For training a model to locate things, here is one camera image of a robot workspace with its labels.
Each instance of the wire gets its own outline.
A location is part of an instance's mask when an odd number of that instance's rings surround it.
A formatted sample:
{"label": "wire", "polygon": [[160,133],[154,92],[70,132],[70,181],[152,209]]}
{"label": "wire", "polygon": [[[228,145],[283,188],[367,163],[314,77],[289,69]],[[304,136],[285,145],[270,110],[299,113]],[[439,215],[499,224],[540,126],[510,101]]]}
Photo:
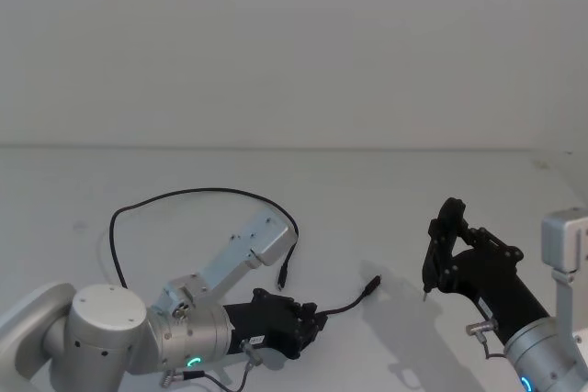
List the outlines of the wire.
{"label": "wire", "polygon": [[379,284],[381,284],[381,282],[382,282],[381,276],[377,275],[376,277],[374,277],[373,279],[371,279],[369,281],[369,283],[366,285],[366,287],[364,288],[362,293],[359,295],[359,297],[356,300],[354,300],[352,303],[350,303],[346,307],[342,307],[342,308],[338,308],[338,309],[327,309],[326,311],[320,312],[319,314],[323,314],[325,316],[333,316],[335,314],[341,314],[342,312],[346,312],[349,309],[355,308],[357,305],[359,305],[361,303],[361,301],[364,298],[366,298],[371,293],[373,293],[376,290],[376,288],[379,286]]}
{"label": "wire", "polygon": [[206,379],[210,380],[212,383],[214,383],[215,385],[217,385],[218,387],[220,387],[222,390],[224,390],[224,392],[243,392],[243,390],[245,389],[245,384],[247,383],[247,376],[249,376],[249,373],[253,370],[253,368],[254,368],[254,365],[251,362],[248,362],[245,365],[245,370],[243,372],[243,380],[241,380],[241,385],[239,386],[239,388],[237,390],[229,389],[223,383],[221,383],[219,380],[217,380],[214,376],[208,375],[204,371],[184,371],[182,374],[183,374],[184,381],[196,380],[199,378],[206,378]]}
{"label": "wire", "polygon": [[277,202],[274,202],[265,196],[260,196],[260,195],[256,195],[255,193],[246,192],[244,190],[238,190],[238,189],[234,189],[234,188],[227,188],[227,187],[201,187],[201,188],[188,188],[185,190],[176,190],[174,192],[164,193],[159,196],[151,197],[151,198],[146,199],[146,200],[139,202],[137,204],[133,204],[132,206],[126,206],[126,207],[119,208],[117,211],[115,211],[114,214],[112,215],[112,218],[110,219],[110,227],[108,229],[108,237],[109,237],[109,241],[110,241],[110,253],[112,254],[112,262],[114,263],[114,267],[117,270],[117,275],[119,276],[120,284],[123,287],[128,288],[127,281],[125,280],[125,276],[122,273],[122,269],[120,268],[119,257],[117,256],[117,249],[114,244],[114,227],[115,227],[115,223],[116,223],[119,215],[121,213],[126,212],[126,211],[134,210],[135,208],[143,207],[148,204],[151,204],[152,202],[159,201],[160,199],[165,199],[165,198],[171,197],[171,196],[187,195],[187,194],[192,194],[192,193],[230,193],[230,194],[234,194],[234,195],[251,197],[252,199],[257,199],[258,201],[265,202],[269,206],[276,208],[286,218],[288,218],[288,220],[292,224],[292,228],[294,229],[294,232],[296,233],[297,239],[294,242],[294,244],[290,247],[290,249],[288,251],[288,255],[286,256],[286,259],[284,260],[284,263],[282,264],[282,267],[280,268],[279,276],[277,279],[277,285],[278,285],[278,288],[281,290],[284,287],[284,285],[286,284],[286,278],[288,277],[289,260],[292,257],[292,253],[294,253],[294,249],[296,248],[296,245],[298,243],[299,229],[298,229],[298,224],[296,223],[296,220],[281,205],[279,205]]}
{"label": "wire", "polygon": [[489,358],[506,358],[506,355],[503,353],[490,353],[488,350],[488,343],[482,342],[481,345],[484,347],[484,354],[486,355],[486,360]]}
{"label": "wire", "polygon": [[245,372],[243,372],[243,380],[241,381],[241,385],[239,386],[239,388],[237,390],[229,389],[228,387],[226,387],[223,383],[221,383],[219,380],[217,380],[212,375],[204,374],[203,378],[207,378],[212,383],[214,383],[215,385],[220,387],[222,390],[224,390],[224,392],[243,392],[243,390],[245,389],[245,383],[247,383],[247,376],[249,375],[250,372],[251,372],[251,369],[245,369]]}

